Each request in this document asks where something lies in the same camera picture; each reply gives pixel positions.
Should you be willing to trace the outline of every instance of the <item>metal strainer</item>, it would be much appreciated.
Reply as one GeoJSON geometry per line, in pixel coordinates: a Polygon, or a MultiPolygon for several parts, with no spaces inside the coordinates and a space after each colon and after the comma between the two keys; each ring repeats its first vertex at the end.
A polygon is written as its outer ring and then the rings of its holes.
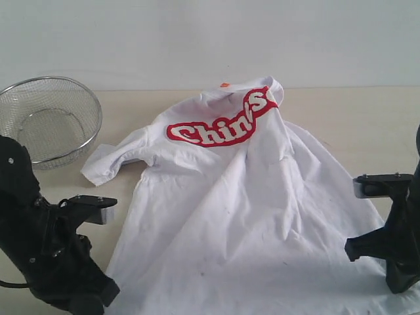
{"type": "Polygon", "coordinates": [[[0,135],[25,146],[34,169],[75,161],[89,151],[101,125],[97,97],[68,77],[36,77],[0,92],[0,135]]]}

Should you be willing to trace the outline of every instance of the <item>red and white logo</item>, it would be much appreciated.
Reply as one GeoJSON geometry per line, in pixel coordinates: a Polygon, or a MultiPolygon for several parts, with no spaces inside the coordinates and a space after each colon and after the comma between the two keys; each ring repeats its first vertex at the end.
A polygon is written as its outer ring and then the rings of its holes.
{"type": "Polygon", "coordinates": [[[220,117],[208,126],[205,122],[176,123],[166,133],[171,140],[198,146],[231,146],[249,139],[257,127],[257,118],[277,108],[268,87],[250,90],[243,98],[243,110],[235,117],[220,117]]]}

